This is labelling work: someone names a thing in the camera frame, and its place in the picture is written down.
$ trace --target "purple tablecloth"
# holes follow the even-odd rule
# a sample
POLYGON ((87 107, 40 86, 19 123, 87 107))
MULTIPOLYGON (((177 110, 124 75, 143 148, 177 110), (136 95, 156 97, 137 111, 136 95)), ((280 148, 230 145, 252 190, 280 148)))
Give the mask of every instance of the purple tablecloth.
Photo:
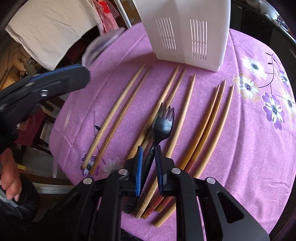
MULTIPOLYGON (((111 170, 123 165, 122 160, 128 155, 178 64, 158 60, 152 52, 143 25, 137 24, 95 60, 90 67, 91 81, 88 86, 71 93, 64 104, 51 133, 50 150, 74 184, 88 175, 88 170, 81 170, 81 164, 97 133, 94 125, 102 125, 119 95, 143 63, 147 63, 145 69, 152 66, 152 70, 94 176, 95 179, 106 177, 111 170), (69 113, 69 122, 64 130, 69 113)), ((181 65, 177 76, 180 76, 184 66, 181 65)), ((268 46, 231 29, 224 63, 218 73, 187 66, 186 75, 172 102, 177 121, 194 73, 197 76, 196 83, 172 158, 176 163, 181 161, 201 124, 216 86, 224 79, 227 80, 226 94, 222 100, 224 107, 229 87, 235 85, 224 129, 201 178, 215 177, 270 232, 286 205, 296 172, 296 106, 285 70, 268 46)), ((222 110, 218 113, 218 121, 221 115, 222 110)), ((165 149, 166 142, 162 143, 162 147, 165 149)), ((122 228, 143 240, 174 240, 175 214, 160 228, 156 228, 152 222, 158 215, 153 213, 146 220, 137 220, 133 215, 123 213, 122 228)))

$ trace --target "fork head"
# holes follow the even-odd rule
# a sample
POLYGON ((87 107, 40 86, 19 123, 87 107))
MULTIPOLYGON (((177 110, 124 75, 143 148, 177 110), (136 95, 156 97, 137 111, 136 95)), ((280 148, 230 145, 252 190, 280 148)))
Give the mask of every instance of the fork head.
POLYGON ((173 130, 175 110, 170 106, 167 108, 161 103, 157 116, 152 124, 153 141, 158 145, 161 141, 167 139, 173 130))

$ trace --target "yellow flower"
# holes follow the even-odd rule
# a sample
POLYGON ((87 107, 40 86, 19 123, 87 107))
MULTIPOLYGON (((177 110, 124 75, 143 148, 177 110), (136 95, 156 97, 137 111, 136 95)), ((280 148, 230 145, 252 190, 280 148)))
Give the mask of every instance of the yellow flower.
POLYGON ((259 88, 256 82, 244 73, 240 73, 239 76, 235 75, 233 82, 237 85, 237 92, 243 96, 244 99, 250 99, 254 103, 260 100, 258 96, 259 88))
POLYGON ((291 119, 296 120, 296 105, 293 96, 283 89, 281 90, 281 94, 285 110, 288 111, 291 119))

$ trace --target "beige cloth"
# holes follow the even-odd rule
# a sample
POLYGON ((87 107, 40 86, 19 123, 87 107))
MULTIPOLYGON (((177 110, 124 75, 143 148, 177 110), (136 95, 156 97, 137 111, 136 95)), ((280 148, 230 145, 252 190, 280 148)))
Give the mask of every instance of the beige cloth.
POLYGON ((102 21, 88 0, 29 0, 6 31, 44 68, 54 70, 68 49, 96 25, 102 26, 102 21))

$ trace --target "light wood chopstick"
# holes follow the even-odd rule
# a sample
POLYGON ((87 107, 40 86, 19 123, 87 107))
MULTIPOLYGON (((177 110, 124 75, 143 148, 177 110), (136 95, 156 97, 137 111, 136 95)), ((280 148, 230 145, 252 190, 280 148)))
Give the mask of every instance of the light wood chopstick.
POLYGON ((135 76, 131 79, 131 81, 128 83, 127 87, 125 88, 125 90, 122 92, 122 94, 120 95, 120 97, 118 98, 118 100, 116 101, 115 105, 113 106, 112 110, 110 111, 109 115, 107 116, 107 118, 105 119, 103 125, 101 126, 100 131, 98 132, 93 144, 91 145, 91 148, 89 149, 86 158, 84 159, 84 162, 82 164, 82 168, 85 169, 87 167, 87 164, 90 160, 90 158, 93 156, 93 153, 96 150, 96 147, 98 146, 105 130, 107 129, 107 126, 109 125, 112 117, 114 116, 114 114, 116 113, 116 111, 118 110, 120 104, 122 103, 122 101, 124 100, 125 96, 127 95, 128 91, 130 90, 130 88, 132 87, 132 85, 135 83, 135 81, 137 80, 138 76, 140 75, 140 73, 142 72, 143 68, 145 67, 146 64, 143 64, 139 70, 136 72, 135 76))
POLYGON ((98 167, 98 165, 100 164, 101 158, 103 157, 109 143, 112 140, 113 135, 115 134, 117 128, 119 127, 123 117, 125 116, 126 112, 128 111, 129 107, 131 106, 131 103, 133 102, 134 98, 136 97, 139 89, 141 88, 142 84, 144 83, 144 80, 146 79, 146 77, 148 76, 149 72, 151 70, 151 67, 148 68, 148 70, 146 71, 146 73, 144 74, 144 76, 142 77, 140 83, 138 84, 138 86, 136 87, 136 89, 134 90, 133 94, 131 95, 131 97, 128 99, 125 107, 122 109, 121 113, 119 114, 119 117, 117 118, 116 122, 114 123, 112 130, 110 131, 108 137, 106 138, 98 157, 96 158, 96 161, 93 165, 93 167, 90 170, 90 175, 93 175, 96 171, 96 168, 98 167))
MULTIPOLYGON (((189 93, 188 93, 188 95, 186 97, 185 105, 184 105, 184 108, 183 108, 183 111, 182 111, 180 120, 179 120, 178 125, 176 127, 176 131, 175 131, 174 136, 173 136, 173 138, 171 140, 171 143, 170 143, 170 146, 168 148, 168 151, 167 151, 167 153, 165 155, 168 158, 170 158, 172 156, 172 153, 173 153, 173 151, 175 149, 175 146, 177 144, 177 140, 179 138, 179 135, 180 135, 180 132, 181 132, 181 129, 182 129, 184 120, 185 120, 185 116, 186 116, 186 113, 187 113, 187 110, 188 110, 188 106, 189 106, 189 102, 190 102, 190 99, 191 99, 191 95, 192 95, 192 92, 193 92, 193 87, 194 87, 194 83, 195 83, 195 76, 196 75, 194 74, 193 75, 193 78, 192 78, 192 83, 191 83, 191 86, 190 86, 190 89, 189 89, 189 93)), ((141 217, 141 215, 143 214, 143 212, 145 211, 145 209, 148 206, 151 198, 153 197, 156 189, 157 189, 157 178, 154 180, 154 183, 150 187, 150 189, 148 191, 148 194, 145 197, 145 200, 141 204, 140 209, 139 209, 139 211, 136 214, 136 218, 137 219, 139 219, 141 217)))
MULTIPOLYGON (((229 93, 229 96, 228 96, 228 100, 227 100, 227 104, 226 104, 226 108, 224 110, 224 113, 223 113, 223 116, 222 116, 222 119, 221 119, 221 122, 218 126, 218 129, 217 129, 217 132, 214 136, 214 139, 213 141, 211 142, 208 150, 207 150, 207 153, 204 157, 204 159, 202 160, 198 170, 195 172, 194 174, 194 178, 199 178, 201 173, 203 172, 203 170, 205 169, 207 163, 209 162, 209 159, 211 158, 211 155, 218 143, 218 140, 220 138, 220 135, 222 133, 222 130, 223 130, 223 127, 224 127, 224 124, 225 124, 225 121, 226 121, 226 118, 227 118, 227 115, 228 115, 228 111, 229 111, 229 108, 230 108, 230 105, 231 105, 231 100, 232 100, 232 96, 233 96, 233 90, 234 90, 234 85, 231 87, 231 90, 230 90, 230 93, 229 93)), ((170 209, 164 213, 164 215, 154 224, 156 227, 160 227, 169 217, 170 215, 175 211, 176 209, 176 204, 174 203, 170 209)))
POLYGON ((179 68, 180 68, 180 66, 178 65, 177 68, 175 69, 172 77, 170 78, 170 81, 169 81, 168 85, 166 86, 163 94, 159 98, 158 103, 155 105, 153 112, 150 114, 150 116, 148 118, 148 121, 146 122, 146 125, 144 126, 141 134, 139 135, 138 139, 136 140, 136 142, 135 142, 130 154, 128 155, 127 159, 133 158, 135 156, 136 152, 137 152, 138 146, 140 146, 143 143, 143 141, 145 139, 145 136, 147 134, 147 131, 151 127, 151 125, 153 123, 153 120, 154 120, 154 118, 155 118, 155 116, 156 116, 156 114, 157 114, 157 112, 159 110, 159 107, 160 107, 161 103, 166 98, 166 96, 167 96, 167 94, 168 94, 168 92, 169 92, 169 90, 170 90, 170 88, 171 88, 171 86, 173 84, 173 81, 174 81, 174 79, 175 79, 175 77, 176 77, 176 75, 178 73, 179 68))
MULTIPOLYGON (((194 150, 196 149, 201 137, 202 137, 202 134, 204 133, 205 131, 205 128, 208 124, 208 121, 210 119, 210 116, 211 116, 211 113, 212 113, 212 110, 214 108, 214 104, 216 102, 216 99, 217 99, 217 95, 218 95, 218 92, 219 92, 219 89, 220 89, 220 85, 217 86, 216 88, 216 91, 214 93, 214 96, 213 96, 213 99, 211 101, 211 105, 209 106, 208 108, 208 111, 203 119, 203 122, 201 124, 201 126, 198 126, 198 129, 197 129, 197 134, 195 135, 195 138, 194 140, 192 141, 192 144, 189 146, 189 150, 186 152, 187 154, 184 156, 182 162, 180 165, 178 165, 178 168, 180 169, 184 169, 186 164, 189 162, 189 160, 191 159, 193 153, 194 153, 194 150)), ((146 218, 148 217, 152 212, 153 210, 156 210, 158 212, 160 212, 167 204, 167 202, 169 202, 170 198, 167 198, 167 197, 163 197, 163 196, 159 196, 154 202, 152 205, 150 205, 150 207, 148 207, 146 209, 146 211, 144 212, 144 214, 142 215, 143 218, 146 218)))
MULTIPOLYGON (((184 70, 183 70, 183 72, 182 72, 182 74, 181 74, 181 76, 180 76, 180 78, 179 78, 173 92, 170 94, 167 101, 165 101, 167 106, 169 106, 172 103, 172 100, 174 99, 174 97, 175 97, 175 95, 177 93, 177 90, 178 90, 178 88, 179 88, 179 86, 181 84, 181 81, 183 80, 183 77, 184 77, 184 75, 186 73, 186 70, 187 70, 187 68, 184 68, 184 70)), ((145 140, 143 141, 143 143, 141 145, 142 148, 143 148, 143 151, 146 149, 146 147, 149 144, 149 142, 151 141, 151 139, 152 139, 152 133, 151 133, 151 131, 148 131, 147 136, 145 137, 145 140)))
MULTIPOLYGON (((215 119, 217 117, 217 113, 218 113, 218 110, 219 110, 219 107, 220 107, 220 104, 221 104, 221 99, 222 99, 222 96, 223 96, 223 93, 224 93, 225 85, 226 85, 226 80, 224 80, 224 82, 223 82, 221 92, 219 93, 217 101, 216 101, 216 103, 214 105, 213 112, 212 112, 212 114, 210 116, 210 119, 208 121, 206 129, 205 129, 205 131, 204 131, 204 133, 203 133, 203 135, 201 137, 200 143, 198 143, 194 153, 192 154, 192 157, 190 159, 185 160, 185 162, 182 163, 182 165, 181 165, 182 169, 184 169, 186 172, 190 172, 190 170, 193 167, 194 163, 196 162, 196 160, 200 156, 201 151, 204 148, 206 141, 209 138, 211 129, 212 129, 213 125, 214 125, 214 122, 215 122, 215 119)), ((156 208, 156 211, 161 212, 171 199, 172 199, 172 197, 165 197, 164 200, 160 203, 160 205, 156 208)))

